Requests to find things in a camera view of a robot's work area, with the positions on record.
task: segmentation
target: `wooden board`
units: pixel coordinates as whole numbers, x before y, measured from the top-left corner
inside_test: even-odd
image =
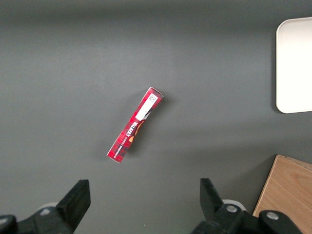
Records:
[[[254,216],[262,210],[288,215],[304,234],[312,233],[312,165],[277,155]]]

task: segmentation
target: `wooden block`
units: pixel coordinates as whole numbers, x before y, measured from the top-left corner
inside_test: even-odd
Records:
[[[312,234],[312,165],[277,155],[253,215],[262,210],[283,212]]]

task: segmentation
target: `white label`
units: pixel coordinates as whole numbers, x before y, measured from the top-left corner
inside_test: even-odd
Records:
[[[154,103],[157,101],[157,99],[158,99],[158,97],[156,95],[150,94],[148,99],[145,101],[145,103],[143,104],[143,106],[141,107],[139,112],[137,113],[136,119],[141,121],[145,117],[145,115],[149,112],[149,110],[154,105]]]

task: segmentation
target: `red box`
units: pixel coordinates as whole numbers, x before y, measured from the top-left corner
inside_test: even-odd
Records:
[[[108,157],[121,163],[138,130],[163,97],[164,96],[153,87],[148,89],[129,122],[109,150],[107,154]]]

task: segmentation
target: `white tray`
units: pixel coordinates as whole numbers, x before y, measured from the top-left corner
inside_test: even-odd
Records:
[[[312,17],[286,20],[276,31],[276,106],[312,111]]]

